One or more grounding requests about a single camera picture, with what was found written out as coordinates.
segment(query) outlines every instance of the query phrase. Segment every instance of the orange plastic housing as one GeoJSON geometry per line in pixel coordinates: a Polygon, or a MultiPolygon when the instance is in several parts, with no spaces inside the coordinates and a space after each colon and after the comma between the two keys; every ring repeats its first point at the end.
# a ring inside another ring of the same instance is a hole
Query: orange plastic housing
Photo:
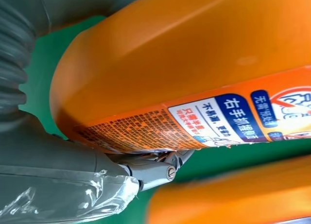
{"type": "Polygon", "coordinates": [[[160,188],[147,224],[275,224],[311,216],[311,156],[160,188]]]}
{"type": "MultiPolygon", "coordinates": [[[[205,92],[309,65],[310,13],[310,0],[137,0],[77,36],[54,76],[51,112],[69,138],[107,152],[202,148],[191,137],[188,144],[161,146],[165,140],[156,141],[160,134],[170,135],[158,130],[148,146],[142,134],[137,143],[137,132],[131,139],[117,128],[112,134],[100,128],[154,106],[166,112],[168,104],[195,101],[195,94],[208,98],[205,92]]],[[[288,75],[257,81],[256,89],[309,86],[310,75],[306,67],[301,82],[299,74],[294,80],[288,75]]],[[[189,134],[167,115],[180,134],[189,134]]]]}

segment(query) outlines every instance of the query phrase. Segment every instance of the blue label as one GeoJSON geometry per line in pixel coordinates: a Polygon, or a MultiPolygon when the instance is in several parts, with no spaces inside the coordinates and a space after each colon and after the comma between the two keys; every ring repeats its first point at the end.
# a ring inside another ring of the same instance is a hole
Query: blue label
{"type": "Polygon", "coordinates": [[[267,142],[246,99],[237,94],[224,94],[215,99],[230,126],[243,141],[267,142]]]}
{"type": "Polygon", "coordinates": [[[251,94],[251,97],[263,127],[274,128],[278,126],[276,117],[266,91],[254,91],[251,94]]]}
{"type": "Polygon", "coordinates": [[[268,136],[271,138],[272,141],[279,141],[279,140],[285,140],[284,136],[281,132],[272,132],[268,133],[268,136]]]}

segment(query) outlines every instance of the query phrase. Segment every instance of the gray plastic part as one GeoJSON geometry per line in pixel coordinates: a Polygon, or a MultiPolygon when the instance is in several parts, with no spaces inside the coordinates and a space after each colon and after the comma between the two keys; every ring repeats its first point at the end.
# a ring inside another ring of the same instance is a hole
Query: gray plastic part
{"type": "Polygon", "coordinates": [[[134,0],[5,0],[33,25],[38,36],[88,17],[108,17],[134,0]]]}
{"type": "Polygon", "coordinates": [[[128,175],[104,153],[48,134],[36,117],[20,114],[0,133],[1,165],[128,175]]]}

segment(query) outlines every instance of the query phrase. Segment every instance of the gray hose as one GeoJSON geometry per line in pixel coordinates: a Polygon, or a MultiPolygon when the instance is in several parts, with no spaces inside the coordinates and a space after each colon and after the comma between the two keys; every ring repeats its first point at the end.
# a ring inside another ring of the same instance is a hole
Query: gray hose
{"type": "Polygon", "coordinates": [[[26,81],[23,68],[30,62],[35,33],[27,19],[0,0],[0,115],[17,111],[26,103],[18,89],[26,81]]]}

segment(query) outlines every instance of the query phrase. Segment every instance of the white label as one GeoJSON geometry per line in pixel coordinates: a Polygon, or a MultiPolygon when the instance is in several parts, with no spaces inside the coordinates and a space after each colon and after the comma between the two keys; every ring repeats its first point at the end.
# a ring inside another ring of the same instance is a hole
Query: white label
{"type": "Polygon", "coordinates": [[[214,98],[168,108],[188,134],[209,147],[245,143],[224,117],[214,98]]]}

